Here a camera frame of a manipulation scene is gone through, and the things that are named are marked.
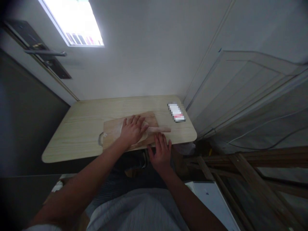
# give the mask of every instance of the white door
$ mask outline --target white door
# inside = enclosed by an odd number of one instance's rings
[[[183,100],[230,3],[90,0],[100,47],[68,46],[39,0],[19,1],[7,18],[27,21],[49,49],[67,53],[57,59],[72,79],[61,81],[79,100],[168,94]],[[7,36],[1,48],[73,104],[75,99]]]

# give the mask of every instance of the hand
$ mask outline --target hand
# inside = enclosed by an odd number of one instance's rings
[[[144,120],[145,117],[140,117],[139,115],[132,115],[129,119],[125,118],[120,139],[127,143],[128,146],[136,144],[149,127],[148,124],[142,127]]]
[[[155,135],[155,145],[155,155],[153,154],[151,147],[148,145],[150,161],[158,174],[163,175],[171,170],[171,140],[169,140],[169,145],[167,145],[166,136],[164,134],[158,133],[158,135]]]

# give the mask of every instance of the white cable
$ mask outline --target white cable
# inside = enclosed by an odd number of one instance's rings
[[[284,118],[284,117],[288,117],[288,116],[294,115],[294,114],[299,113],[299,112],[301,112],[301,111],[303,111],[303,110],[305,110],[305,109],[307,109],[307,108],[308,108],[308,107],[306,107],[306,108],[304,108],[304,109],[301,109],[301,110],[299,110],[299,111],[293,112],[293,113],[291,113],[291,114],[288,114],[288,115],[286,115],[286,116],[284,115],[284,116],[281,116],[281,117],[278,117],[278,118],[275,118],[275,119],[271,119],[271,120],[269,120],[269,121],[267,121],[267,122],[265,122],[265,123],[263,123],[263,124],[261,124],[261,125],[255,127],[254,129],[252,129],[252,130],[246,132],[245,134],[243,134],[243,135],[241,135],[241,136],[239,136],[239,137],[237,137],[237,138],[231,140],[231,141],[228,142],[227,144],[230,144],[231,142],[233,142],[233,141],[235,141],[235,140],[237,140],[237,139],[239,139],[239,138],[241,138],[241,137],[247,135],[248,133],[250,133],[250,132],[256,130],[256,129],[259,128],[259,127],[262,127],[263,125],[265,125],[265,124],[267,124],[267,123],[269,123],[269,122],[272,122],[272,121],[277,120],[277,119],[281,119],[281,118]]]

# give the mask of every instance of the wooden table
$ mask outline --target wooden table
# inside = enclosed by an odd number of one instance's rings
[[[173,121],[167,106],[169,102],[178,103],[186,117],[185,122]],[[42,160],[54,163],[98,156],[102,153],[98,136],[103,131],[105,121],[146,111],[154,112],[159,126],[171,127],[171,133],[165,135],[172,144],[191,142],[197,138],[196,130],[175,95],[85,100],[76,102],[69,109],[47,145]]]

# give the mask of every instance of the smartphone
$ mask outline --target smartphone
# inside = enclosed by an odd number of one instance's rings
[[[176,102],[168,103],[168,108],[175,122],[183,122],[186,120]]]

